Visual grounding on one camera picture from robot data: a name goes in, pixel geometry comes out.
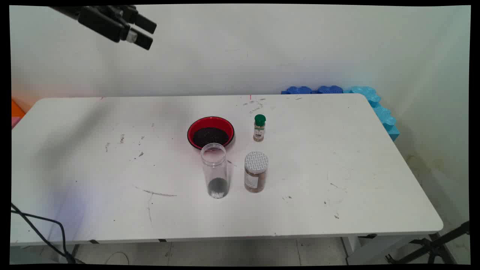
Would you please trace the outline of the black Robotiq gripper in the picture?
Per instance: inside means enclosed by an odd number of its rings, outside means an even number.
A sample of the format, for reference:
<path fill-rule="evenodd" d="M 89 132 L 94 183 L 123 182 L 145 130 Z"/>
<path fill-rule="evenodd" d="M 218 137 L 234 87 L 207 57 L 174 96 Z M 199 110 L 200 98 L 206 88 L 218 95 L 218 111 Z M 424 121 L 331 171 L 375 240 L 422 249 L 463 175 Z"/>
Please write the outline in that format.
<path fill-rule="evenodd" d="M 83 26 L 113 42 L 127 41 L 149 50 L 153 38 L 133 28 L 133 25 L 154 34 L 157 24 L 139 13 L 134 5 L 51 6 L 70 18 L 78 18 Z"/>

